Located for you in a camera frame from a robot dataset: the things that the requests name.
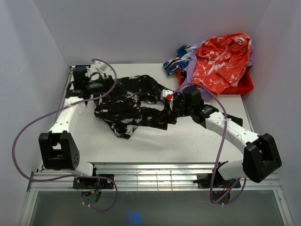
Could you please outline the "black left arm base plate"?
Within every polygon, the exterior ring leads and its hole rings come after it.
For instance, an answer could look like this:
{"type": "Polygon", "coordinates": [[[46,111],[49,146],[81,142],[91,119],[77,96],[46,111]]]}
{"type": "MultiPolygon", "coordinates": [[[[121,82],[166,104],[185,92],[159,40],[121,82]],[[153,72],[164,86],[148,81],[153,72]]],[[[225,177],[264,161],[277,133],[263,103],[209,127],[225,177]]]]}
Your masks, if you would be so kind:
{"type": "Polygon", "coordinates": [[[99,201],[102,190],[113,189],[113,183],[108,179],[100,178],[75,178],[73,189],[81,190],[81,199],[84,202],[95,204],[99,201]]]}

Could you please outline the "black white tie-dye trousers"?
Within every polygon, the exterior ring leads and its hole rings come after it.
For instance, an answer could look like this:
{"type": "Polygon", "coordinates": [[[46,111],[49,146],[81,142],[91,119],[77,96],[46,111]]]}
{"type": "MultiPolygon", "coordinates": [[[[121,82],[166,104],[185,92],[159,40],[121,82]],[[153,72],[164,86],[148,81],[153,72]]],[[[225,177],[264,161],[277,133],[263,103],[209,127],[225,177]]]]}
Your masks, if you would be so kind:
{"type": "Polygon", "coordinates": [[[166,130],[170,119],[168,103],[160,100],[167,89],[148,75],[118,79],[114,90],[96,104],[95,117],[105,121],[119,138],[129,139],[139,126],[166,130]]]}

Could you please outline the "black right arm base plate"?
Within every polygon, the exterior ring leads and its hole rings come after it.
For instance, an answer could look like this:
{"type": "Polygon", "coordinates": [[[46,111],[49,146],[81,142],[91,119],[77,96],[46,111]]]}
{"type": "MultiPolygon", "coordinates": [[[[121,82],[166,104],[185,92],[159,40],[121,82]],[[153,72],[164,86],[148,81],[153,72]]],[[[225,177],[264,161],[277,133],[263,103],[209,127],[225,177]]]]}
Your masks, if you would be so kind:
{"type": "MultiPolygon", "coordinates": [[[[199,189],[210,188],[212,173],[200,173],[197,174],[195,180],[193,180],[194,184],[197,184],[199,189]]],[[[216,173],[213,182],[213,200],[217,201],[220,199],[225,193],[227,193],[231,186],[236,182],[236,179],[224,180],[219,173],[216,173]]]]}

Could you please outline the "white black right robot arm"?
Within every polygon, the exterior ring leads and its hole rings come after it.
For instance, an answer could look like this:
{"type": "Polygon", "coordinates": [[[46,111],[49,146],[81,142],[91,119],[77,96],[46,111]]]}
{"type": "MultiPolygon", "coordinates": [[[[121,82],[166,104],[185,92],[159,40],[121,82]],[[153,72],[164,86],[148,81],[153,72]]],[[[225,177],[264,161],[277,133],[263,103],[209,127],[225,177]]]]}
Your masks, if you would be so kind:
{"type": "Polygon", "coordinates": [[[169,103],[171,116],[190,116],[195,123],[219,134],[242,153],[241,160],[217,164],[212,175],[216,186],[223,187],[229,180],[238,178],[260,183],[282,166],[272,135],[259,135],[238,125],[225,113],[205,104],[196,87],[187,87],[182,93],[162,91],[161,99],[169,103]]]}

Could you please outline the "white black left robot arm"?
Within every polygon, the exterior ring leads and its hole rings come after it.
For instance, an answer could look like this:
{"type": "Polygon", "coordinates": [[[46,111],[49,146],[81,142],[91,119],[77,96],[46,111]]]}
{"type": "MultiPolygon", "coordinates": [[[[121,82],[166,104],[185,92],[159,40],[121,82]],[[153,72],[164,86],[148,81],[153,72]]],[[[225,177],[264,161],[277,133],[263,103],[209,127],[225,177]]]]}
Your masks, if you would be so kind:
{"type": "Polygon", "coordinates": [[[49,132],[39,136],[41,156],[46,169],[84,175],[83,182],[89,188],[99,185],[99,175],[93,172],[93,164],[81,160],[72,135],[87,106],[87,100],[103,95],[113,84],[112,76],[99,70],[92,73],[85,67],[73,68],[64,97],[65,109],[60,111],[49,132]]]}

